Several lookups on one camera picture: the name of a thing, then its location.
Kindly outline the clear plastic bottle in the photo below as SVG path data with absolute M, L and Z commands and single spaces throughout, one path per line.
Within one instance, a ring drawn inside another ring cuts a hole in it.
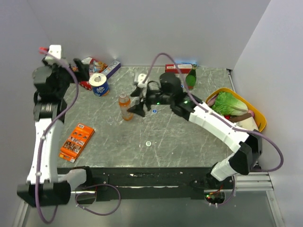
M 107 123 L 112 125 L 114 123 L 114 118 L 113 117 L 108 117 L 107 118 Z

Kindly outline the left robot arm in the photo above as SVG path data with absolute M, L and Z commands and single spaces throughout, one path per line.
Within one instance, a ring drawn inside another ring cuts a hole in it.
M 32 74 L 36 87 L 34 156 L 26 183 L 17 188 L 17 195 L 31 207 L 65 205 L 73 190 L 78 187 L 88 190 L 94 184 L 88 166 L 75 167 L 63 177 L 59 177 L 57 172 L 59 140 L 65 113 L 69 109 L 64 96 L 71 83 L 88 79 L 89 66 L 75 58 L 74 62 L 80 70 L 72 76 L 71 67 L 64 68 L 62 63 L 48 63 L 46 58 L 42 62 L 43 66 Z

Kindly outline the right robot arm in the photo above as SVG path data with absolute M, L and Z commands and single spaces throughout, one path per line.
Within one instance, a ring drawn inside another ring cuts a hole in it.
M 172 112 L 194 123 L 221 140 L 232 154 L 213 165 L 207 176 L 211 188 L 218 188 L 223 181 L 235 174 L 248 175 L 262 152 L 262 138 L 256 130 L 248 134 L 245 130 L 220 116 L 196 96 L 190 97 L 174 73 L 160 75 L 158 89 L 151 89 L 145 74 L 134 78 L 135 90 L 131 93 L 137 102 L 128 112 L 145 116 L 152 105 L 169 105 Z

